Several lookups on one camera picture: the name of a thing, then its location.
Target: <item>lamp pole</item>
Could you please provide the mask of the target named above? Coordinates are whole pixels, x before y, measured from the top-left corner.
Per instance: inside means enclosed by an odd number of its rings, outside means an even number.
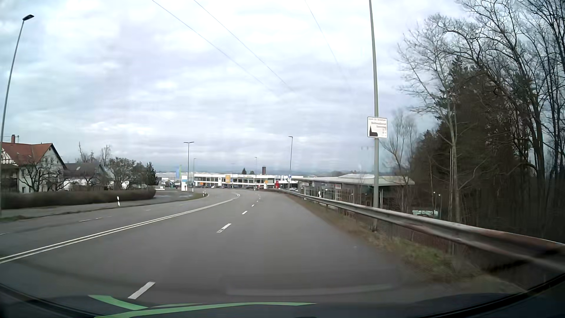
[[[196,186],[196,165],[194,161],[198,158],[192,158],[192,191],[194,192],[194,187]]]
[[[373,43],[373,84],[375,100],[375,117],[379,116],[379,90],[377,86],[377,54],[375,52],[375,27],[373,26],[373,5],[369,0],[369,15],[371,17],[371,41]],[[375,180],[373,180],[373,207],[379,208],[379,139],[375,138]]]
[[[288,166],[288,175],[292,176],[292,144],[294,141],[294,137],[290,137],[290,164]]]
[[[188,155],[186,157],[186,190],[188,191],[188,177],[190,174],[190,144],[193,143],[193,141],[185,141],[185,144],[188,144]]]
[[[20,44],[21,31],[24,29],[24,23],[33,18],[33,15],[28,14],[21,19],[20,33],[18,34],[18,40],[16,41],[16,49],[14,50],[14,57],[12,58],[12,66],[10,67],[10,74],[8,75],[8,86],[6,87],[6,97],[4,98],[4,111],[2,113],[2,128],[0,129],[0,156],[2,155],[2,140],[4,139],[4,123],[6,121],[6,108],[8,106],[8,93],[10,92],[10,82],[12,82],[12,72],[14,71],[14,63],[16,62],[16,53],[18,52],[18,45]],[[0,157],[0,189],[2,183],[2,161]],[[2,196],[0,195],[0,217],[2,216]]]
[[[444,198],[441,197],[441,194],[439,196],[440,196],[440,211],[439,213],[437,213],[437,217],[441,220],[441,207],[444,205]]]

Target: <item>asphalt road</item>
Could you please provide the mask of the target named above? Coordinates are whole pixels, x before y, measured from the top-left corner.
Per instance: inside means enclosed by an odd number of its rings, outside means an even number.
[[[394,256],[285,195],[208,190],[192,201],[0,224],[0,283],[40,298],[137,294],[161,304],[422,297],[402,289],[418,277]]]

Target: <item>white house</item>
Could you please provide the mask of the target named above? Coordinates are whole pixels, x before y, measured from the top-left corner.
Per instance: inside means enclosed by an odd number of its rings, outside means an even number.
[[[2,143],[2,191],[62,190],[65,169],[52,143],[20,144],[14,135],[11,143]]]

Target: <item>road sign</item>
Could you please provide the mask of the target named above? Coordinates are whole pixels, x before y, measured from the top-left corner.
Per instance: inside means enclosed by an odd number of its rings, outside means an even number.
[[[367,137],[386,139],[387,130],[386,118],[367,117]]]

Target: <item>metal guardrail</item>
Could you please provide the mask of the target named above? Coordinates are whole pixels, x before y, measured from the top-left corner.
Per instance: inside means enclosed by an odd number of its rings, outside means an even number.
[[[563,243],[303,195],[294,191],[270,190],[303,197],[307,200],[359,213],[377,220],[390,222],[414,231],[441,237],[455,243],[494,252],[516,260],[534,263],[548,269],[565,273],[565,244]]]

